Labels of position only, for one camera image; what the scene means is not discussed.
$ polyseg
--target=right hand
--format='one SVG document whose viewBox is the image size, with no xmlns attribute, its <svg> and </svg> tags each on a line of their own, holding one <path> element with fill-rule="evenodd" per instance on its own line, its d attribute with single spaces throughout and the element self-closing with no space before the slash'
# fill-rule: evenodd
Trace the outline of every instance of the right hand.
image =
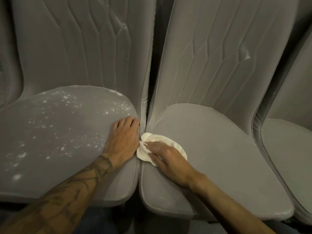
<svg viewBox="0 0 312 234">
<path fill-rule="evenodd" d="M 204 174 L 193 168 L 182 154 L 169 145 L 162 142 L 146 142 L 146 148 L 152 153 L 149 154 L 153 162 L 171 180 L 185 188 L 200 179 Z"/>
</svg>

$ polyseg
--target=white cloth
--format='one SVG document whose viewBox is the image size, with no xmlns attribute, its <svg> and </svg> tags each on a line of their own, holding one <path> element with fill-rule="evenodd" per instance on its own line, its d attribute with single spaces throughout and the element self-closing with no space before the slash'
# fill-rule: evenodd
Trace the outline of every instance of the white cloth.
<svg viewBox="0 0 312 234">
<path fill-rule="evenodd" d="M 176 148 L 181 154 L 182 156 L 187 160 L 188 157 L 186 156 L 186 153 L 184 152 L 184 150 L 182 149 L 182 147 L 174 142 L 173 140 L 165 137 L 165 136 L 162 136 L 162 135 L 154 135 L 154 134 L 151 134 L 151 133 L 144 133 L 142 136 L 141 136 L 141 140 L 140 141 L 140 146 L 138 147 L 137 149 L 137 157 L 143 161 L 147 161 L 147 162 L 150 162 L 152 165 L 154 166 L 157 166 L 153 161 L 152 159 L 150 158 L 149 156 L 149 153 L 151 153 L 151 151 L 149 151 L 146 147 L 145 147 L 145 142 L 155 142 L 155 141 L 160 141 L 160 142 L 163 142 L 169 146 L 172 146 L 174 148 Z"/>
</svg>

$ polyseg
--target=hand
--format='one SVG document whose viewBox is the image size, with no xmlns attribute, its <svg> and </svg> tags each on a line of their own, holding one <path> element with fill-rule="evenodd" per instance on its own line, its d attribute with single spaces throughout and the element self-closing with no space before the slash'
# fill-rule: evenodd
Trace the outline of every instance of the hand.
<svg viewBox="0 0 312 234">
<path fill-rule="evenodd" d="M 139 146 L 139 125 L 140 120 L 132 116 L 122 118 L 114 123 L 103 154 L 111 161 L 114 170 L 132 158 L 137 150 Z"/>
<path fill-rule="evenodd" d="M 181 153 L 162 142 L 146 142 L 153 162 L 171 180 L 185 188 L 191 188 L 204 174 L 194 169 Z"/>
</svg>

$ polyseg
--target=finger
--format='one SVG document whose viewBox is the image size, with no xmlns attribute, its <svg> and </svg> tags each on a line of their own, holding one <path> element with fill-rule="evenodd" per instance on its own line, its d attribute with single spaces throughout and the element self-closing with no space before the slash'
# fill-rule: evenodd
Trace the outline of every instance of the finger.
<svg viewBox="0 0 312 234">
<path fill-rule="evenodd" d="M 140 125 L 140 120 L 138 118 L 134 118 L 131 128 L 137 130 Z"/>
<path fill-rule="evenodd" d="M 165 163 L 154 153 L 149 153 L 149 157 L 152 161 L 163 171 L 165 169 Z"/>
<path fill-rule="evenodd" d="M 126 118 L 120 119 L 118 127 L 123 126 L 125 122 L 126 122 Z"/>
<path fill-rule="evenodd" d="M 157 154 L 162 160 L 167 160 L 166 149 L 168 145 L 163 142 L 155 141 L 155 142 L 146 142 L 146 148 L 152 153 Z"/>
<path fill-rule="evenodd" d="M 134 117 L 133 117 L 133 116 L 128 116 L 128 117 L 126 118 L 126 122 L 124 123 L 124 125 L 127 126 L 127 127 L 130 127 L 133 120 L 134 120 Z"/>
<path fill-rule="evenodd" d="M 115 123 L 113 124 L 113 130 L 117 129 L 118 125 L 119 125 L 119 121 L 115 122 Z"/>
</svg>

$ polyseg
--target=forearm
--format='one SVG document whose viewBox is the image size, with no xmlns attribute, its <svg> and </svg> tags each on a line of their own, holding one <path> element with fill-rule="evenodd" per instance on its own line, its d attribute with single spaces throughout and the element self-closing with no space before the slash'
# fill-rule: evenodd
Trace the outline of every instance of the forearm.
<svg viewBox="0 0 312 234">
<path fill-rule="evenodd" d="M 261 220 L 201 174 L 190 189 L 202 200 L 228 233 L 273 234 Z"/>
<path fill-rule="evenodd" d="M 111 171 L 111 161 L 100 156 L 8 220 L 0 233 L 71 233 Z"/>
</svg>

